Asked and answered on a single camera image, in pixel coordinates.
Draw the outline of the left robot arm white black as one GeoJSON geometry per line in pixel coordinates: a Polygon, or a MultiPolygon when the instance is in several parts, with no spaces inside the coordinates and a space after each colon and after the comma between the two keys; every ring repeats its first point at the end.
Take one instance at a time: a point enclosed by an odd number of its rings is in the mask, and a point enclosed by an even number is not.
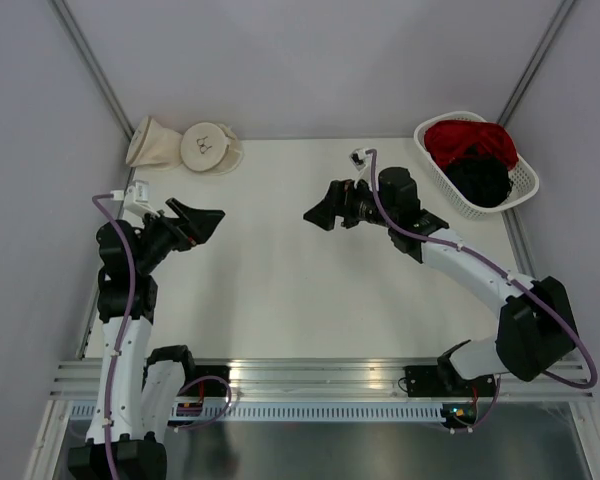
{"type": "Polygon", "coordinates": [[[189,395],[198,384],[187,346],[147,349],[158,296],[152,273],[170,253],[206,243],[225,213],[174,198],[166,204],[171,216],[146,210],[139,227],[109,217],[96,233],[104,350],[85,442],[68,454],[76,479],[165,478],[164,436],[172,408],[177,396],[189,395]]]}

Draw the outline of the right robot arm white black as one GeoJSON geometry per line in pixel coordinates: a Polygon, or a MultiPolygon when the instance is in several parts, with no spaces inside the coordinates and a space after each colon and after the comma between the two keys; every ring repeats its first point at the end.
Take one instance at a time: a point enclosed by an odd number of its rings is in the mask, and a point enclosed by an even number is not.
{"type": "Polygon", "coordinates": [[[530,382],[576,347],[575,321],[562,283],[498,273],[460,251],[457,233],[422,208],[416,181],[405,168],[383,169],[375,185],[333,180],[303,218],[325,231],[361,222],[387,228],[396,249],[444,273],[495,315],[494,336],[463,341],[438,357],[436,381],[449,395],[462,393],[479,377],[503,373],[530,382]]]}

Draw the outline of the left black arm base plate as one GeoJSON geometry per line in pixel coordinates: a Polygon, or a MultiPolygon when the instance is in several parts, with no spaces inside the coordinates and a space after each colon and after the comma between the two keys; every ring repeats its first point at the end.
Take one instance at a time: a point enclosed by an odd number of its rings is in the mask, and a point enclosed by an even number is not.
{"type": "Polygon", "coordinates": [[[195,398],[197,401],[207,398],[221,398],[228,394],[230,368],[226,365],[197,365],[193,373],[185,377],[179,395],[195,398]]]}

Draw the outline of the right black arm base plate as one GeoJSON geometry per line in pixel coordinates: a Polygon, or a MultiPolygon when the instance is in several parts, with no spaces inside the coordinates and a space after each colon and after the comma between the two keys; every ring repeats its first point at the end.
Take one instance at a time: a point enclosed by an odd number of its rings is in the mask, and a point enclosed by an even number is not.
{"type": "Polygon", "coordinates": [[[493,376],[479,376],[474,380],[463,380],[447,376],[434,365],[410,365],[404,368],[407,395],[409,398],[490,398],[495,394],[496,381],[493,376]]]}

